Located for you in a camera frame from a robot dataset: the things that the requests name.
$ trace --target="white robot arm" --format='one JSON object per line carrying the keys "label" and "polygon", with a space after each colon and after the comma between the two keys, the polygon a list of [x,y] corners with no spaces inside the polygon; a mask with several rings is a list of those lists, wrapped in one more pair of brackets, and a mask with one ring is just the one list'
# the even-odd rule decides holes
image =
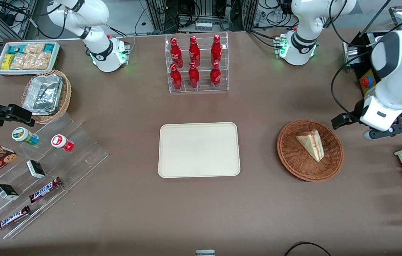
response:
{"label": "white robot arm", "polygon": [[291,65],[307,63],[323,30],[321,17],[329,17],[329,8],[332,16],[346,15],[355,4],[356,0],[293,0],[291,10],[299,19],[299,25],[296,31],[281,34],[278,38],[278,46],[281,47],[279,57]]}
{"label": "white robot arm", "polygon": [[91,52],[92,60],[103,72],[112,72],[128,63],[129,45],[116,38],[109,38],[100,25],[109,19],[109,10],[101,0],[58,0],[50,2],[50,12],[61,4],[56,11],[49,14],[51,21],[71,31],[83,40]]}
{"label": "white robot arm", "polygon": [[379,40],[371,63],[381,81],[365,95],[360,121],[384,132],[402,112],[402,31]]}

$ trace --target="table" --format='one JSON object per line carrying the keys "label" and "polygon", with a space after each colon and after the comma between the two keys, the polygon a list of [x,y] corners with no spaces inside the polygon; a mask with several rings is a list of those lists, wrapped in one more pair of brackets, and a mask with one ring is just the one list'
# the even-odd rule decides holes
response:
{"label": "table", "polygon": [[[357,31],[340,32],[352,39]],[[130,64],[114,73],[100,72],[82,41],[60,41],[58,69],[72,84],[68,112],[110,156],[17,237],[0,239],[0,255],[189,256],[215,249],[218,256],[274,256],[301,240],[332,255],[402,255],[402,167],[393,155],[402,135],[370,142],[362,138],[365,126],[340,128],[343,167],[321,183],[292,176],[276,154],[288,122],[330,125],[341,113],[330,93],[343,61],[334,31],[323,31],[304,66],[276,60],[249,34],[229,35],[230,91],[202,95],[169,94],[164,36],[139,37]],[[0,76],[0,103],[19,104],[28,80]],[[337,97],[351,109],[358,86],[353,73],[336,81]],[[161,178],[160,127],[204,122],[237,125],[240,174]],[[0,144],[19,146],[10,136],[17,126],[0,128]],[[290,255],[302,253],[323,255],[310,246]]]}

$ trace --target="red coca-cola bottle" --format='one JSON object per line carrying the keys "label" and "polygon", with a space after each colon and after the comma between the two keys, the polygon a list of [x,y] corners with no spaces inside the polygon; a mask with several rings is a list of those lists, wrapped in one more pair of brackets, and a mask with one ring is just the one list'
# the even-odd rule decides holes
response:
{"label": "red coca-cola bottle", "polygon": [[177,65],[177,68],[182,68],[184,66],[184,61],[182,60],[182,51],[180,47],[177,45],[177,39],[172,37],[170,39],[171,42],[171,58],[173,63]]}
{"label": "red coca-cola bottle", "polygon": [[190,53],[190,61],[194,62],[196,66],[200,66],[201,54],[200,47],[196,42],[196,36],[190,36],[190,48],[188,49],[188,53]]}
{"label": "red coca-cola bottle", "polygon": [[190,77],[190,86],[194,89],[198,88],[200,84],[200,73],[196,68],[194,62],[190,63],[190,70],[188,71],[188,76]]}
{"label": "red coca-cola bottle", "polygon": [[212,65],[214,65],[215,62],[220,63],[222,60],[222,45],[220,45],[220,36],[218,34],[214,36],[214,44],[212,44],[211,55]]}
{"label": "red coca-cola bottle", "polygon": [[177,66],[174,63],[171,63],[171,82],[173,84],[174,90],[180,91],[182,90],[182,76],[180,75],[179,70],[177,70]]}
{"label": "red coca-cola bottle", "polygon": [[220,72],[218,68],[219,64],[218,62],[215,62],[212,65],[212,70],[211,70],[211,88],[216,90],[220,86],[220,76],[222,73]]}

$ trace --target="red emergency stop button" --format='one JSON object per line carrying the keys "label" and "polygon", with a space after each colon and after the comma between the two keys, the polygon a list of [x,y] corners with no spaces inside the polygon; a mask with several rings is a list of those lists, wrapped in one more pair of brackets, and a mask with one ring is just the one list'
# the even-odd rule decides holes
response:
{"label": "red emergency stop button", "polygon": [[368,78],[362,78],[362,80],[360,80],[360,85],[366,87],[369,82],[370,80]]}

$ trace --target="plastic-wrapped sandwich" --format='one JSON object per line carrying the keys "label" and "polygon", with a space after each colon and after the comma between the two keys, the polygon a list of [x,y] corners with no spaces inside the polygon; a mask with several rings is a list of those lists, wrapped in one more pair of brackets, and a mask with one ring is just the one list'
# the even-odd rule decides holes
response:
{"label": "plastic-wrapped sandwich", "polygon": [[316,162],[321,161],[324,157],[324,149],[322,148],[321,137],[319,136],[318,130],[314,129],[308,133],[301,133],[296,136],[296,138]]}

